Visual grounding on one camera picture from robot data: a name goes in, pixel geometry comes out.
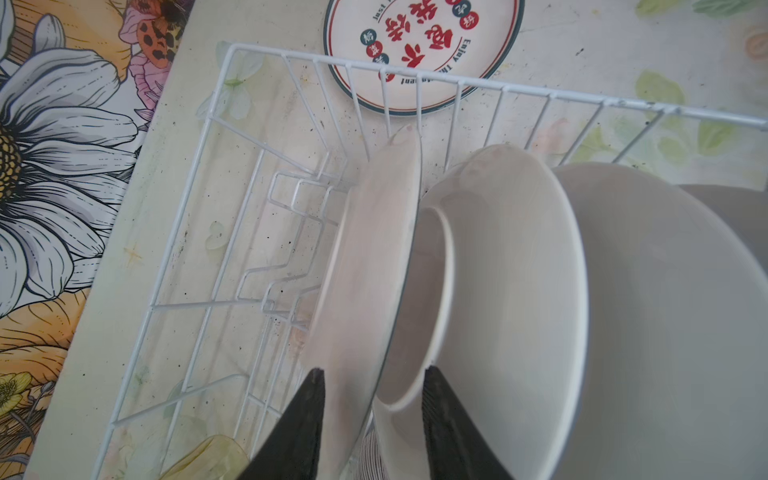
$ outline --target white wire dish rack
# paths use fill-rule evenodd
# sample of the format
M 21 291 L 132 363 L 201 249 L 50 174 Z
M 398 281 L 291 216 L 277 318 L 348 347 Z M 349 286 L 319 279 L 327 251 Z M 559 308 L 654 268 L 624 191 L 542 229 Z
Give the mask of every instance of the white wire dish rack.
M 283 112 L 265 113 L 261 137 L 247 125 L 214 114 L 225 88 L 225 74 L 237 51 L 261 52 L 268 60 L 271 58 L 273 66 L 283 68 L 282 77 L 274 80 L 278 91 L 289 88 L 301 103 L 299 106 L 297 101 L 296 107 L 286 110 L 281 118 L 275 117 Z M 666 116 L 768 130 L 765 118 L 458 77 L 259 45 L 232 45 L 223 65 L 92 480 L 119 478 L 126 462 L 131 461 L 130 457 L 121 457 L 127 446 L 134 456 L 144 456 L 140 460 L 149 465 L 145 478 L 157 476 L 195 446 L 189 443 L 193 430 L 203 437 L 230 436 L 251 456 L 255 454 L 303 379 L 297 358 L 344 198 L 354 185 L 357 171 L 364 166 L 364 161 L 361 165 L 356 158 L 369 157 L 376 139 L 389 137 L 398 126 L 396 122 L 413 122 L 390 118 L 386 74 L 415 79 L 415 121 L 422 142 L 426 141 L 423 85 L 429 81 L 455 85 L 452 108 L 438 112 L 450 125 L 447 139 L 433 139 L 433 144 L 445 148 L 444 157 L 439 153 L 442 165 L 438 171 L 460 155 L 456 153 L 457 145 L 460 151 L 472 151 L 496 139 L 496 129 L 513 94 L 538 102 L 538 113 L 529 115 L 527 124 L 519 128 L 526 131 L 526 150 L 531 149 L 553 104 L 571 102 L 593 109 L 559 164 L 572 159 L 601 115 L 610 109 L 649 116 L 639 133 L 614 155 L 614 163 L 622 161 Z M 340 91 L 327 89 L 327 65 L 346 69 L 353 110 Z M 285 70 L 290 83 L 284 81 Z M 360 72 L 380 74 L 383 116 L 361 111 L 355 85 L 355 76 Z M 477 117 L 472 119 L 475 134 L 467 135 L 466 125 L 462 126 L 463 106 L 484 94 L 474 93 L 467 99 L 462 96 L 475 88 L 497 94 L 498 100 L 486 109 L 482 124 L 478 124 Z M 332 127 L 326 127 L 328 120 Z M 282 133 L 276 137 L 276 125 L 281 122 L 285 126 L 279 128 Z M 313 133 L 297 142 L 286 129 L 301 128 L 294 125 L 301 122 L 306 124 L 305 131 Z M 305 151 L 307 148 L 313 150 L 311 154 Z M 227 150 L 225 158 L 217 153 L 219 150 Z M 242 184 L 227 180 L 223 182 L 225 188 L 211 187 L 211 179 L 220 177 L 217 172 L 235 168 L 238 161 L 233 160 L 232 152 L 238 151 L 243 154 L 243 160 L 237 163 L 239 171 L 250 170 L 250 174 L 239 175 Z M 429 161 L 437 164 L 435 155 Z M 185 272 L 193 270 L 185 269 L 197 261 L 184 256 L 187 232 L 194 228 L 195 206 L 205 204 L 215 190 L 223 194 L 220 208 L 232 211 L 228 228 L 220 225 L 222 228 L 214 231 L 212 224 L 207 240 L 212 239 L 214 245 L 207 244 L 208 250 L 217 251 L 218 237 L 228 236 L 228 241 L 220 245 L 223 254 L 211 254 L 208 259 L 216 264 L 211 270 L 215 272 L 209 282 L 212 287 L 201 282 L 205 283 L 203 287 L 186 288 L 184 282 L 193 280 Z M 174 344 L 169 346 L 166 339 Z

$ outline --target dish rack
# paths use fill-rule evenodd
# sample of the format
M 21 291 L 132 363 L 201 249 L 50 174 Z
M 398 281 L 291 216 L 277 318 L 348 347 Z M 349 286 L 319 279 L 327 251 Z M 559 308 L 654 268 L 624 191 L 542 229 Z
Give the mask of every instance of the dish rack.
M 290 144 L 296 142 L 283 142 L 282 147 L 272 146 L 236 122 L 214 114 L 221 91 L 226 87 L 227 69 L 238 51 L 259 52 L 270 58 L 275 65 L 284 65 L 293 84 L 293 91 L 298 97 L 294 110 L 306 112 L 301 115 L 309 122 L 308 125 L 311 125 L 310 132 L 314 132 L 312 135 L 316 136 L 312 141 L 319 146 L 319 153 L 315 152 L 316 155 L 312 159 L 314 165 L 308 165 L 306 159 L 289 152 Z M 346 97 L 339 91 L 331 91 L 326 84 L 330 78 L 328 65 L 346 69 L 353 110 L 349 109 L 348 100 L 344 100 Z M 361 110 L 353 75 L 358 72 L 379 74 L 385 112 L 383 116 L 367 116 L 368 112 Z M 499 119 L 508 108 L 512 95 L 537 98 L 541 102 L 535 118 L 531 116 L 529 125 L 526 126 L 530 127 L 532 124 L 525 140 L 525 150 L 531 150 L 542 122 L 553 104 L 571 102 L 592 109 L 586 123 L 558 159 L 557 164 L 566 164 L 573 158 L 601 116 L 610 109 L 639 111 L 647 115 L 644 127 L 614 155 L 613 163 L 621 162 L 638 142 L 669 116 L 698 121 L 719 121 L 759 131 L 768 130 L 768 119 L 724 111 L 530 87 L 492 79 L 459 77 L 259 45 L 231 45 L 224 59 L 213 100 L 187 174 L 151 301 L 142 320 L 130 360 L 125 367 L 126 373 L 94 465 L 92 480 L 120 476 L 119 472 L 124 466 L 120 466 L 120 462 L 107 465 L 109 462 L 105 463 L 105 459 L 110 461 L 116 455 L 119 456 L 119 451 L 127 442 L 126 438 L 131 436 L 145 438 L 144 442 L 149 442 L 150 440 L 146 440 L 149 438 L 154 439 L 154 459 L 150 460 L 150 463 L 154 462 L 153 475 L 159 474 L 159 471 L 164 472 L 189 451 L 188 446 L 186 449 L 182 448 L 176 445 L 179 442 L 174 440 L 180 419 L 198 418 L 196 415 L 207 418 L 206 435 L 220 433 L 230 436 L 251 456 L 256 453 L 303 379 L 304 372 L 298 365 L 298 355 L 311 320 L 313 300 L 316 300 L 321 287 L 320 281 L 326 268 L 329 247 L 336 235 L 344 198 L 355 184 L 356 172 L 364 167 L 364 164 L 356 164 L 356 159 L 370 159 L 376 146 L 375 138 L 382 140 L 391 136 L 398 127 L 396 122 L 404 124 L 413 121 L 412 118 L 390 117 L 385 82 L 387 74 L 415 79 L 415 121 L 422 138 L 425 134 L 422 118 L 424 84 L 439 81 L 455 85 L 453 104 L 443 111 L 449 111 L 451 115 L 447 140 L 439 141 L 445 145 L 445 156 L 440 154 L 442 165 L 438 166 L 438 169 L 443 171 L 449 168 L 451 160 L 458 156 L 455 154 L 457 145 L 474 150 L 488 145 L 495 138 Z M 307 93 L 308 85 L 312 86 L 313 93 Z M 464 99 L 464 96 L 475 89 L 494 94 L 498 92 L 498 100 L 495 106 L 488 109 L 489 112 L 492 110 L 492 115 L 486 118 L 482 125 L 482 128 L 487 126 L 483 142 L 467 145 L 467 142 L 461 140 L 462 129 L 459 125 L 462 119 L 462 105 L 481 96 L 480 93 L 475 93 L 472 97 Z M 333 126 L 327 127 L 323 122 L 324 118 L 330 119 Z M 359 134 L 351 133 L 353 126 L 359 129 Z M 180 265 L 186 238 L 186 231 L 181 232 L 182 226 L 190 222 L 190 199 L 205 195 L 205 187 L 200 186 L 200 182 L 204 180 L 203 177 L 212 175 L 211 168 L 226 167 L 226 164 L 221 163 L 207 164 L 206 174 L 199 174 L 204 157 L 215 156 L 216 148 L 220 147 L 220 141 L 212 141 L 214 129 L 219 132 L 216 135 L 224 132 L 231 138 L 236 138 L 238 147 L 241 144 L 249 145 L 254 153 L 253 167 L 250 175 L 243 175 L 242 201 L 233 215 L 229 240 L 220 246 L 224 248 L 223 245 L 226 244 L 226 249 L 223 251 L 210 294 L 206 293 L 205 297 L 187 298 L 184 293 L 185 296 L 179 298 L 177 292 L 168 293 L 173 290 L 168 286 L 168 278 L 174 274 L 176 277 L 183 276 L 178 273 L 179 270 L 184 271 L 183 267 L 177 269 L 177 266 Z M 266 218 L 276 215 L 278 218 L 272 223 L 266 222 Z M 219 232 L 219 236 L 226 238 L 225 233 Z M 272 253 L 261 255 L 261 260 L 253 260 L 253 255 L 248 253 L 265 249 Z M 174 269 L 177 269 L 176 273 L 170 273 Z M 173 315 L 192 316 L 191 313 L 199 315 L 200 322 L 198 328 L 189 333 L 190 340 L 194 341 L 190 341 L 190 351 L 183 355 L 187 357 L 187 361 L 179 363 L 178 366 L 179 371 L 184 372 L 183 378 L 174 388 L 171 388 L 174 382 L 166 384 L 165 391 L 169 392 L 167 400 L 160 401 L 162 397 L 155 398 L 155 394 L 151 395 L 150 399 L 150 391 L 145 385 L 148 381 L 145 378 L 148 371 L 145 363 L 157 362 L 158 351 L 162 352 L 163 349 L 158 350 L 157 342 L 153 345 L 153 340 L 148 342 L 147 338 L 156 338 L 152 333 L 153 329 L 164 328 L 164 322 L 178 325 Z M 225 342 L 223 348 L 220 346 L 214 353 L 208 352 L 212 324 L 218 322 L 222 314 L 224 326 L 217 327 L 219 339 L 227 335 L 226 338 L 233 338 L 232 335 L 235 335 L 243 343 L 250 344 L 252 348 L 246 348 L 249 360 L 247 364 L 242 360 L 233 360 L 230 363 L 225 362 L 225 367 L 212 367 L 214 363 L 220 362 L 222 353 L 231 353 L 230 350 L 234 349 L 232 343 Z M 215 373 L 209 373 L 203 381 L 199 372 L 205 370 L 206 366 L 211 366 L 208 371 Z M 216 403 L 217 406 L 207 407 L 209 403 Z M 209 421 L 212 415 L 219 415 L 220 420 L 214 427 L 211 427 Z M 141 437 L 137 431 L 145 432 L 148 425 L 155 430 L 159 429 L 161 433 L 154 437 Z M 354 463 L 353 456 L 345 475 L 351 476 Z

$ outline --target round plate with red text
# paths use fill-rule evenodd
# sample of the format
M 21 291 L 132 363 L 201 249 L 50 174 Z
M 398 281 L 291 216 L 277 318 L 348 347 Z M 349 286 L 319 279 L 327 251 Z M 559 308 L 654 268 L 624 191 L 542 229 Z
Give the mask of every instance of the round plate with red text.
M 520 29 L 524 0 L 331 0 L 326 13 L 327 55 L 475 78 L 502 64 Z M 330 65 L 348 94 L 345 68 Z M 360 104 L 384 112 L 379 74 L 353 70 Z M 415 78 L 388 74 L 389 113 L 416 113 Z M 467 87 L 462 95 L 474 90 Z M 456 87 L 424 80 L 422 112 L 450 105 Z

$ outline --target plate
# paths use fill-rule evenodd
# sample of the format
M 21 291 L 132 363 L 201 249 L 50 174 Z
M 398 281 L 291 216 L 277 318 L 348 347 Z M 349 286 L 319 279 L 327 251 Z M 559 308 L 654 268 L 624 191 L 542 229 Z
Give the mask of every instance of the plate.
M 736 234 L 630 167 L 554 169 L 587 258 L 579 414 L 555 480 L 766 478 L 768 280 Z
M 680 185 L 731 227 L 768 272 L 768 193 L 722 185 Z
M 331 0 L 323 32 L 326 55 L 488 78 L 520 29 L 524 0 Z M 346 69 L 330 65 L 349 95 Z M 379 74 L 354 71 L 360 104 L 384 113 Z M 389 113 L 416 113 L 415 78 L 388 74 Z M 474 88 L 467 87 L 462 95 Z M 456 86 L 422 85 L 422 112 L 450 105 Z
M 344 216 L 300 362 L 325 371 L 317 478 L 338 478 L 369 412 L 413 240 L 422 172 L 413 126 L 369 162 Z
M 421 391 L 437 365 L 508 472 L 549 479 L 581 385 L 586 276 L 565 192 L 519 148 L 478 151 L 422 198 L 373 402 L 390 478 L 429 478 Z

